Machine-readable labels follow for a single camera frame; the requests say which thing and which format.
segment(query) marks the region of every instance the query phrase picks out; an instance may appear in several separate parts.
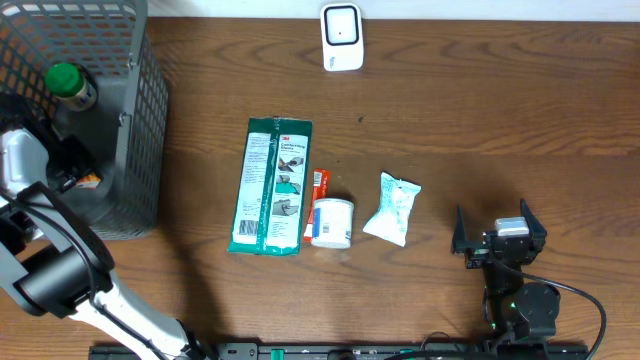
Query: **green bottle cap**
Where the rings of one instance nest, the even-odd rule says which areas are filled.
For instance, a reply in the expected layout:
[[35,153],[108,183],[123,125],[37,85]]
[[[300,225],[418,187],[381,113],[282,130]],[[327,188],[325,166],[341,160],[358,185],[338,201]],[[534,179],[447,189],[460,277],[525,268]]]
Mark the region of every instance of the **green bottle cap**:
[[62,98],[75,96],[84,87],[84,76],[75,65],[61,63],[47,71],[44,83],[55,96]]

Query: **white wall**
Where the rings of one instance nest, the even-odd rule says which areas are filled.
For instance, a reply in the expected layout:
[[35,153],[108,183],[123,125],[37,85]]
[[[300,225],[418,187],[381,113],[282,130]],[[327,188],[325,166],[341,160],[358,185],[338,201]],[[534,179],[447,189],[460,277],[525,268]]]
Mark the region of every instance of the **white wall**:
[[[318,18],[327,0],[149,0],[151,16]],[[357,0],[368,19],[640,21],[640,0]]]

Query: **white device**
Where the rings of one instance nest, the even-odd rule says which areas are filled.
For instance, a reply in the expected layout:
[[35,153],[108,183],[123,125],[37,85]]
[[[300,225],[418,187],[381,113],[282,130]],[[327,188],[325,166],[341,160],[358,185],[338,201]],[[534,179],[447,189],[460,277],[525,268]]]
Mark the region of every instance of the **white device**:
[[351,3],[326,5],[320,12],[322,54],[327,71],[356,70],[364,62],[360,8]]
[[[47,149],[29,131],[18,129],[0,136],[0,186],[15,196],[31,184],[47,184]],[[7,201],[0,198],[0,208]]]
[[76,313],[69,316],[73,320],[93,325],[133,350],[142,360],[180,359],[182,349],[189,345],[187,335],[178,320],[160,314],[140,299],[120,281],[114,270],[109,273],[113,288],[109,292],[98,292],[96,303],[105,307],[115,318],[158,349],[154,352],[131,335],[118,328],[113,321],[100,314],[89,300],[76,306]]

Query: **red packet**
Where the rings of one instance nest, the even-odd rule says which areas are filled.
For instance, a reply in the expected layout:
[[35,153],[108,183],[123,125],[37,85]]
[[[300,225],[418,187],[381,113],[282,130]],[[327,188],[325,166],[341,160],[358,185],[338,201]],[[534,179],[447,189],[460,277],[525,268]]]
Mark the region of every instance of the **red packet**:
[[311,235],[313,233],[313,203],[317,199],[324,199],[327,197],[327,190],[329,189],[330,178],[331,178],[331,172],[329,170],[316,168],[313,171],[313,195],[311,195],[309,221],[307,222],[307,227],[304,229],[305,242],[311,242]]

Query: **white container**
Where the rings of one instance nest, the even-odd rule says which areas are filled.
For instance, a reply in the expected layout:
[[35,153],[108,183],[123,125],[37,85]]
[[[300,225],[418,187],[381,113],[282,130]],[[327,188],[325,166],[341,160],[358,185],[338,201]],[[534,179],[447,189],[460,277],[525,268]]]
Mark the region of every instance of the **white container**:
[[313,246],[330,249],[351,247],[353,203],[342,199],[318,199],[313,203]]

